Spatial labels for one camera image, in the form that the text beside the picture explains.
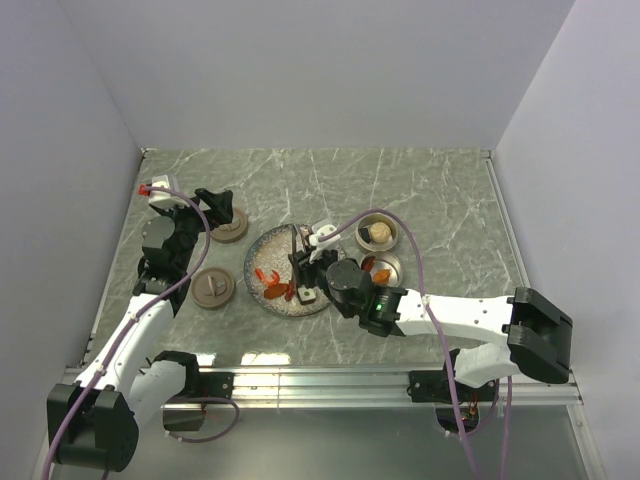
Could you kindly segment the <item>red sauce food piece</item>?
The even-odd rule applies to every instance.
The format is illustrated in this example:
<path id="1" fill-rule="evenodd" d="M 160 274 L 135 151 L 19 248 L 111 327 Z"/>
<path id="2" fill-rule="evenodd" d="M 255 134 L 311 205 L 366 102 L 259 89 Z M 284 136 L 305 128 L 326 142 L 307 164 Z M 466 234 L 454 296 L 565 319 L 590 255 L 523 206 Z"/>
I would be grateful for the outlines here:
<path id="1" fill-rule="evenodd" d="M 365 257 L 361 262 L 361 269 L 363 271 L 370 272 L 373 269 L 375 261 L 376 261 L 376 258 L 373 256 Z"/>

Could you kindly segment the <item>orange fried piece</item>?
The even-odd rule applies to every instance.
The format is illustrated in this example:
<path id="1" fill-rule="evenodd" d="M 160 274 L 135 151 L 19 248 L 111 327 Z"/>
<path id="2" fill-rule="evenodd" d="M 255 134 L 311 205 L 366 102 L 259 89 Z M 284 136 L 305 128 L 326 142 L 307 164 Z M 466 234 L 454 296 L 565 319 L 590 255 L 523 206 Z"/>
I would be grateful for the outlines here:
<path id="1" fill-rule="evenodd" d="M 387 285 L 391 279 L 392 270 L 391 269 L 379 269 L 373 275 L 373 281 L 376 284 Z"/>

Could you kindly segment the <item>white sushi green dot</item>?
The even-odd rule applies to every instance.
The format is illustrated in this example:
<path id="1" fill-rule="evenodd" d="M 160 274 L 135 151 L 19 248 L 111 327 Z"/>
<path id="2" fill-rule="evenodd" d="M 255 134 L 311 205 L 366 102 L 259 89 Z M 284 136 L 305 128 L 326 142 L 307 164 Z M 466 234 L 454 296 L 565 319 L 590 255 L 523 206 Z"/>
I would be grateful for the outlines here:
<path id="1" fill-rule="evenodd" d="M 298 287 L 297 298 L 301 305 L 313 304 L 317 300 L 316 290 L 305 286 Z"/>

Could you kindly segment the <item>white black sushi piece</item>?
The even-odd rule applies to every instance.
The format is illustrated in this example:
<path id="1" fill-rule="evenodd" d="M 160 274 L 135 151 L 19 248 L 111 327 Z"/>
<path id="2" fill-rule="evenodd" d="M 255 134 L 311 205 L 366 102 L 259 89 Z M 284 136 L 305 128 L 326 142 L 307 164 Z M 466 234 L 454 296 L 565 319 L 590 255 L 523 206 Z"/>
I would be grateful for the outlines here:
<path id="1" fill-rule="evenodd" d="M 372 238 L 371 238 L 370 230 L 367 227 L 359 228 L 358 229 L 358 234 L 359 234 L 361 240 L 366 245 L 370 245 L 371 244 Z"/>

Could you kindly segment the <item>beige steamed bun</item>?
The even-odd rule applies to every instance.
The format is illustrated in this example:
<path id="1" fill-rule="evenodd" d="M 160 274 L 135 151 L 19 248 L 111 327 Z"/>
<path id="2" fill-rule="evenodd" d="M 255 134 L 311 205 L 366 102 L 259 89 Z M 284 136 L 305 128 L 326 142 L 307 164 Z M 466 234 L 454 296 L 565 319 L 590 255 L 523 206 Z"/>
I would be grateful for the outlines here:
<path id="1" fill-rule="evenodd" d="M 369 227 L 372 242 L 376 244 L 386 244 L 393 238 L 390 226 L 385 222 L 375 222 Z"/>

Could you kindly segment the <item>silver metal tongs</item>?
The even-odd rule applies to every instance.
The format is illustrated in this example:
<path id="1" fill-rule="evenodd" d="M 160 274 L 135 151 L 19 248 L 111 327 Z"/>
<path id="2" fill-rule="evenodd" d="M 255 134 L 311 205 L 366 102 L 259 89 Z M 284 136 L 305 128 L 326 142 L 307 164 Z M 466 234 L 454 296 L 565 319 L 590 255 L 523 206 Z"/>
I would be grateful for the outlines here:
<path id="1" fill-rule="evenodd" d="M 308 253 L 304 247 L 303 235 L 296 224 L 291 226 L 291 253 L 288 259 L 292 269 L 292 280 L 296 286 L 295 295 L 297 296 L 298 287 L 314 288 L 307 272 Z"/>

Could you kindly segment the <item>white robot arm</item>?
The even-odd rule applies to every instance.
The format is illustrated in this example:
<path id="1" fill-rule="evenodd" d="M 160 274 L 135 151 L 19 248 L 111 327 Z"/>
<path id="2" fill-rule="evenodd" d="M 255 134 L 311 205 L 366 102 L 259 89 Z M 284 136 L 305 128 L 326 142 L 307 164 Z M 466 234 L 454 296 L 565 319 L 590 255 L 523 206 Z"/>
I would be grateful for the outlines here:
<path id="1" fill-rule="evenodd" d="M 542 383 L 567 383 L 573 331 L 571 318 L 547 299 L 562 321 L 562 328 L 553 339 L 558 349 L 557 360 L 552 366 L 540 368 L 520 366 L 507 346 L 505 326 L 509 323 L 511 307 L 506 300 L 507 296 L 422 295 L 417 290 L 375 286 L 368 311 L 355 317 L 361 328 L 381 337 L 443 333 L 445 337 L 479 341 L 479 347 L 462 349 L 452 360 L 455 381 L 472 388 L 519 373 Z"/>

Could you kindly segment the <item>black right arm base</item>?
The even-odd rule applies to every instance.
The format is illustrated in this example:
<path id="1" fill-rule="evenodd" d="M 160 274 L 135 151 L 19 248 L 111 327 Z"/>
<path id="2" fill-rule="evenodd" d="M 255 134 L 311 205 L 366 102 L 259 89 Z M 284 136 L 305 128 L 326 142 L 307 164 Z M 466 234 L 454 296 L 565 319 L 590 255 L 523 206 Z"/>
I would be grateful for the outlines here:
<path id="1" fill-rule="evenodd" d="M 436 405 L 436 420 L 441 428 L 457 434 L 453 401 L 446 371 L 412 370 L 408 374 L 407 394 L 413 403 Z M 455 383 L 462 425 L 468 434 L 483 426 L 494 412 L 498 396 L 499 381 L 491 380 L 479 388 Z"/>

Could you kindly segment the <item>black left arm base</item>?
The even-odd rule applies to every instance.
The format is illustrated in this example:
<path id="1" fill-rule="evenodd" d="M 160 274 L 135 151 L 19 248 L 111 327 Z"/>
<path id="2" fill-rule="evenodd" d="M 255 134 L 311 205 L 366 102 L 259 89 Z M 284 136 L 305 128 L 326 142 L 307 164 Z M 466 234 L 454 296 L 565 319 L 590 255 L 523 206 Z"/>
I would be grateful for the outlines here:
<path id="1" fill-rule="evenodd" d="M 154 358 L 150 366 L 153 367 L 159 362 L 178 365 L 185 374 L 185 379 L 180 382 L 181 389 L 176 391 L 172 398 L 232 397 L 235 374 L 229 371 L 205 370 L 199 365 L 195 354 L 165 350 Z"/>

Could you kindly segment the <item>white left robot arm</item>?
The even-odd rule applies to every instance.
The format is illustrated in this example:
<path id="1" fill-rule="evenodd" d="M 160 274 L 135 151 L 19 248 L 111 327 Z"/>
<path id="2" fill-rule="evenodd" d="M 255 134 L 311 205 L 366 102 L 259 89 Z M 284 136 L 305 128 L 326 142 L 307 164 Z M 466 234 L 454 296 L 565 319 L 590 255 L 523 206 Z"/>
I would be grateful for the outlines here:
<path id="1" fill-rule="evenodd" d="M 233 194 L 199 188 L 187 196 L 168 182 L 143 184 L 155 211 L 142 228 L 142 257 L 125 314 L 95 359 L 70 384 L 58 383 L 47 402 L 49 448 L 41 476 L 54 464 L 120 472 L 130 463 L 140 431 L 168 400 L 195 399 L 202 388 L 197 358 L 160 354 L 143 361 L 175 318 L 201 266 L 191 259 L 200 239 L 232 222 Z"/>

